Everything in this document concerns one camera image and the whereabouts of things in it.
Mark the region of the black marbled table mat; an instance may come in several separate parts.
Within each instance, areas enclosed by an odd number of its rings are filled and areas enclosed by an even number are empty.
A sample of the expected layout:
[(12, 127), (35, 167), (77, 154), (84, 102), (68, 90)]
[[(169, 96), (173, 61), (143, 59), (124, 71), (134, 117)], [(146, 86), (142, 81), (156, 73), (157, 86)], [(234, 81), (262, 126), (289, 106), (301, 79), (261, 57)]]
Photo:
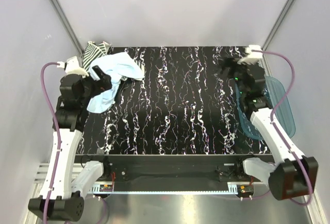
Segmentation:
[(223, 58), (242, 46), (112, 47), (145, 66), (142, 81), (122, 82), (114, 104), (90, 114), (78, 154), (266, 154), (240, 124), (235, 83), (220, 74)]

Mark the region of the light blue towel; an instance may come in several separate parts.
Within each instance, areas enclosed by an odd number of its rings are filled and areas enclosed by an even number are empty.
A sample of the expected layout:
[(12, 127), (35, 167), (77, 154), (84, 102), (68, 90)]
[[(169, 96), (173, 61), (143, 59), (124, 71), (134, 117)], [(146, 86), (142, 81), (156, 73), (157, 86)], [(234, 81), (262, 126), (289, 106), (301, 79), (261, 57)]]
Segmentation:
[(103, 56), (93, 60), (88, 69), (88, 73), (94, 80), (99, 77), (92, 69), (98, 66), (105, 74), (111, 77), (112, 88), (93, 97), (87, 107), (91, 113), (101, 114), (115, 103), (115, 97), (123, 77), (141, 81), (145, 76), (143, 63), (132, 59), (128, 53), (120, 52)]

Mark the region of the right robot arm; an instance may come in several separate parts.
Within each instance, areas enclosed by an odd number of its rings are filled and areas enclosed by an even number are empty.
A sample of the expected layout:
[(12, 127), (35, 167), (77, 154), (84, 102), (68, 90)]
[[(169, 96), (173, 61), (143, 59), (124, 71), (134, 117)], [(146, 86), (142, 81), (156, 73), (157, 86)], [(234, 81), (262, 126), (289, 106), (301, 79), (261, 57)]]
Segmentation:
[(260, 133), (274, 159), (272, 164), (252, 155), (240, 159), (234, 168), (235, 177), (240, 181), (258, 179), (276, 200), (312, 197), (319, 164), (314, 157), (307, 157), (282, 128), (275, 107), (263, 92), (265, 78), (256, 79), (237, 58), (224, 58), (220, 72), (224, 71), (235, 81), (240, 110)]

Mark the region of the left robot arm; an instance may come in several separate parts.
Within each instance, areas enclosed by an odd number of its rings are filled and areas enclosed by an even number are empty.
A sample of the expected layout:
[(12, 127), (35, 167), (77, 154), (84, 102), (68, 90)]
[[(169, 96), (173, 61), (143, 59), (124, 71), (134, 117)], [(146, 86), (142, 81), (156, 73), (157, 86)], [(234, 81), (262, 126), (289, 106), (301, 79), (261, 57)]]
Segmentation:
[(53, 147), (48, 171), (39, 196), (31, 198), (28, 210), (43, 223), (79, 221), (85, 198), (97, 180), (111, 176), (111, 165), (104, 155), (86, 162), (79, 175), (72, 178), (77, 146), (83, 136), (90, 100), (111, 89), (111, 77), (94, 66), (98, 76), (87, 72), (67, 73), (60, 80), (56, 107), (49, 105), (53, 118)]

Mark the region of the green white striped towel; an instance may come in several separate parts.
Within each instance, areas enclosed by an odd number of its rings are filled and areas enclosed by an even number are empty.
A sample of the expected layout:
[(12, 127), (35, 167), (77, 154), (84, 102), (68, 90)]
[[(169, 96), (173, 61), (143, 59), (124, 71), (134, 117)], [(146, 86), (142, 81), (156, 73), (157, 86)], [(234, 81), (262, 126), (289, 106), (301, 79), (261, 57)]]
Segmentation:
[(82, 67), (88, 71), (91, 63), (97, 58), (106, 56), (110, 48), (111, 44), (105, 41), (101, 42), (100, 44), (89, 41), (82, 56)]

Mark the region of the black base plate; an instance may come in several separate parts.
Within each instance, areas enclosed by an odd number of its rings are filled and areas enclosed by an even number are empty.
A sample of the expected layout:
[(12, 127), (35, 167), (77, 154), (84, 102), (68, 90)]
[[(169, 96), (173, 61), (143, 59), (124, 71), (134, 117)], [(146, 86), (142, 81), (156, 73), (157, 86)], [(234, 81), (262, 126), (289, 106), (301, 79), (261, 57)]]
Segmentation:
[(106, 160), (106, 169), (114, 172), (116, 182), (129, 182), (144, 178), (217, 178), (217, 172), (232, 176), (239, 161), (256, 157), (273, 163), (270, 154), (220, 154), (220, 155), (96, 155), (77, 154), (74, 162)]

